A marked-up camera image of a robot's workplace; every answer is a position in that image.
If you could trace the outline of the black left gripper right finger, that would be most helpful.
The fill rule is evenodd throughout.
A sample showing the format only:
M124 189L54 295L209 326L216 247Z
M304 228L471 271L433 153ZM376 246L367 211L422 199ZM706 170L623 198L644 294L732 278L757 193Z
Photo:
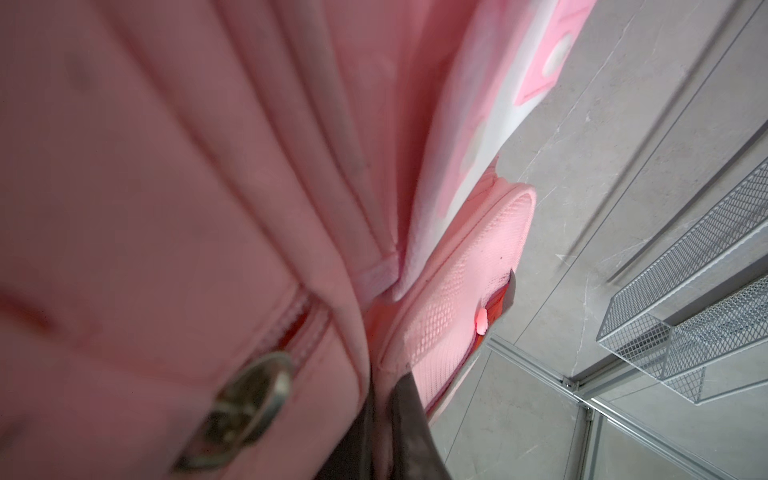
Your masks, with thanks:
M434 443L411 372L395 385L390 401L395 480L451 480Z

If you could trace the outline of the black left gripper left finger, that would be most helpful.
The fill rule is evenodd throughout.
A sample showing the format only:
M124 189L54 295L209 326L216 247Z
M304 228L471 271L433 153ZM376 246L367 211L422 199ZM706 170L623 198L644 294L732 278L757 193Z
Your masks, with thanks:
M370 480L373 478L373 386L361 411L316 475L316 480Z

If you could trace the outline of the pink student backpack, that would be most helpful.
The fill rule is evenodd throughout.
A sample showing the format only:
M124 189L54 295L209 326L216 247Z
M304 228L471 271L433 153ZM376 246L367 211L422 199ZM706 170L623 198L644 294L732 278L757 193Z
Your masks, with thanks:
M5 1L1 475L315 479L513 304L590 1Z

